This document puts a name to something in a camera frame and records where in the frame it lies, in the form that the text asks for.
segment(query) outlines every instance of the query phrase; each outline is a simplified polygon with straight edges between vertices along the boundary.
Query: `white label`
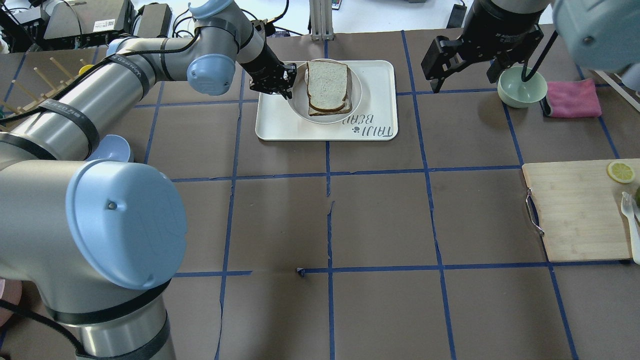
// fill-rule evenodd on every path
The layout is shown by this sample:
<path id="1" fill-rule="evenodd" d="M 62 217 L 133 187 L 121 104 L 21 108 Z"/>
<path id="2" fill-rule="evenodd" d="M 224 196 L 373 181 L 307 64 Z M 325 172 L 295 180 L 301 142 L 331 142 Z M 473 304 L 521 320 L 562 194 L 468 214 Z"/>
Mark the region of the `white label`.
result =
<path id="1" fill-rule="evenodd" d="M 93 32 L 113 30 L 116 27 L 116 19 L 100 20 L 93 24 Z"/>

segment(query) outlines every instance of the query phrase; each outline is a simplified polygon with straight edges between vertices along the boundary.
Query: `light green bowl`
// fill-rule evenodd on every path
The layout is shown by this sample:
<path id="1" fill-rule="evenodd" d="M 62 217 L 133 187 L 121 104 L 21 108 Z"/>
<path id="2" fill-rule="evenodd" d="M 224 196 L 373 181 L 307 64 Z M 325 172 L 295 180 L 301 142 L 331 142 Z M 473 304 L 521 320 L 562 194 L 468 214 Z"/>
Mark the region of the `light green bowl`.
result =
<path id="1" fill-rule="evenodd" d="M 522 82 L 522 66 L 505 70 L 498 79 L 498 96 L 512 108 L 528 108 L 547 94 L 545 78 L 536 72 L 531 80 Z"/>

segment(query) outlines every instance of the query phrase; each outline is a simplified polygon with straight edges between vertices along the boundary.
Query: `white fork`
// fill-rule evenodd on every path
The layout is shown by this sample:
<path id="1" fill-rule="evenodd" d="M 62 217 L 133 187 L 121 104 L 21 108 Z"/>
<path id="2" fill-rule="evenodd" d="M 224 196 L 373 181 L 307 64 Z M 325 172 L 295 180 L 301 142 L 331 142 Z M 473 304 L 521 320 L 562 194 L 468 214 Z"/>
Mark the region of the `white fork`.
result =
<path id="1" fill-rule="evenodd" d="M 636 227 L 636 220 L 634 218 L 634 203 L 633 198 L 627 192 L 622 193 L 622 202 L 620 203 L 620 209 L 622 213 L 627 217 L 629 222 L 629 234 L 631 235 L 631 254 L 633 255 L 634 262 L 640 264 L 640 234 Z"/>

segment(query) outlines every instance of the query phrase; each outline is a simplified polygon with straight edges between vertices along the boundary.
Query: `plate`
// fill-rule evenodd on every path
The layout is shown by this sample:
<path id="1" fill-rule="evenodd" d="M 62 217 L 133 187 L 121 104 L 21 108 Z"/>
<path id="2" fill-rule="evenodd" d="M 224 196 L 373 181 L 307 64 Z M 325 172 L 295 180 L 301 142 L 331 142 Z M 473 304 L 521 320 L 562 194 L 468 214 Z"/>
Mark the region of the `plate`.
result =
<path id="1" fill-rule="evenodd" d="M 329 59 L 322 60 L 341 63 L 339 61 Z M 347 96 L 351 99 L 351 111 L 348 113 L 319 116 L 309 115 L 309 96 L 307 95 L 307 82 L 305 81 L 307 73 L 306 62 L 298 65 L 298 75 L 296 76 L 293 88 L 291 89 L 292 97 L 288 100 L 289 106 L 300 117 L 316 124 L 333 124 L 334 122 L 340 122 L 352 116 L 358 109 L 360 100 L 362 100 L 362 84 L 355 72 L 351 70 L 351 67 L 348 67 L 348 69 Z"/>

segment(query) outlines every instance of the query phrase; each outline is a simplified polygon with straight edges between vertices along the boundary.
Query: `bread slice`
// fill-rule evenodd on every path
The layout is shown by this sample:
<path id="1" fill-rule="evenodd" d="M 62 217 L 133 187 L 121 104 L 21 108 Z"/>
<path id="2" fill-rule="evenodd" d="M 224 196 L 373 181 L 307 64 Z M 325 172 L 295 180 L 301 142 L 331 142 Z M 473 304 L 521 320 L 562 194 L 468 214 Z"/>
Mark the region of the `bread slice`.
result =
<path id="1" fill-rule="evenodd" d="M 349 68 L 328 60 L 307 62 L 309 115 L 335 115 L 351 111 L 348 99 Z"/>

